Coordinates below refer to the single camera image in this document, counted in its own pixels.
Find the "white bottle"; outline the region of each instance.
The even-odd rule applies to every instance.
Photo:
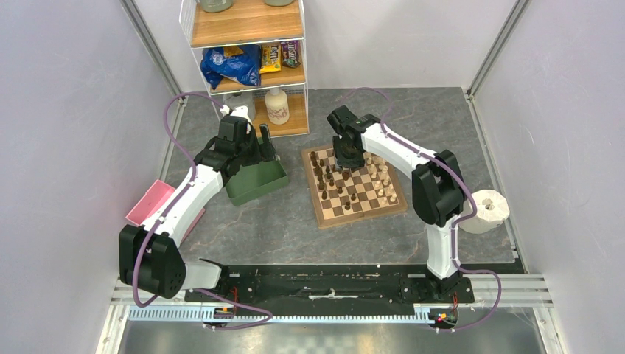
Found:
[[[265,95],[265,105],[269,121],[275,125],[285,124],[289,120],[289,103],[286,92],[280,88],[270,88]]]

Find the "wooden shelf board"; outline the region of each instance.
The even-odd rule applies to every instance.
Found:
[[[260,136],[259,126],[262,123],[269,125],[271,136],[297,135],[308,133],[308,117],[306,115],[306,98],[303,94],[290,94],[289,99],[289,120],[283,125],[275,125],[269,121],[265,98],[254,100],[256,107],[256,118],[253,121],[256,134]]]
[[[302,37],[300,1],[273,7],[263,0],[235,0],[232,7],[221,13],[207,13],[198,4],[191,47]]]
[[[304,75],[304,64],[301,64],[294,69],[283,66],[282,70],[280,70],[279,72],[267,72],[260,75],[260,87],[289,85],[305,82],[306,76]],[[224,77],[221,80],[221,83],[217,85],[217,88],[215,90],[211,88],[211,93],[217,94],[220,92],[230,92],[245,89],[257,89],[257,87],[242,85]]]

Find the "chessboard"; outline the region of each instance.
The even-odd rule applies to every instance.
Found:
[[[332,145],[301,152],[319,229],[398,214],[408,204],[393,166],[364,153],[365,167],[335,165]]]

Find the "pink box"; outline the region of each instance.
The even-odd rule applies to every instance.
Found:
[[[141,225],[145,219],[149,218],[158,211],[163,204],[167,201],[167,199],[174,194],[175,188],[168,185],[167,183],[156,180],[154,184],[147,190],[147,192],[143,195],[143,198],[135,205],[135,207],[126,215],[126,220],[130,221],[134,225]],[[186,239],[186,236],[189,235],[191,230],[196,223],[200,220],[202,215],[206,210],[202,209],[198,216],[195,217],[187,231],[184,233],[182,241]]]

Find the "white roll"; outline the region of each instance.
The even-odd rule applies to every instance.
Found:
[[[479,190],[472,194],[478,214],[460,223],[460,228],[472,234],[483,234],[501,225],[510,216],[508,201],[496,190]],[[462,216],[471,213],[471,204],[464,202]]]

